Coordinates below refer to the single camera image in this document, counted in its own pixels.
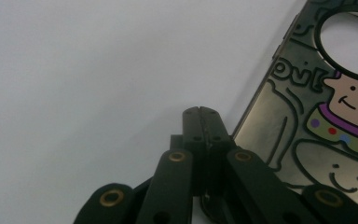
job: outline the white surface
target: white surface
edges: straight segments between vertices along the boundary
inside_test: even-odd
[[[191,106],[232,133],[304,3],[0,1],[0,224],[72,223],[97,188],[136,187]]]

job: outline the phone case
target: phone case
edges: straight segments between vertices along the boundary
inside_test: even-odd
[[[288,188],[340,189],[358,203],[358,74],[324,50],[320,33],[337,13],[358,15],[358,1],[308,1],[234,132]]]

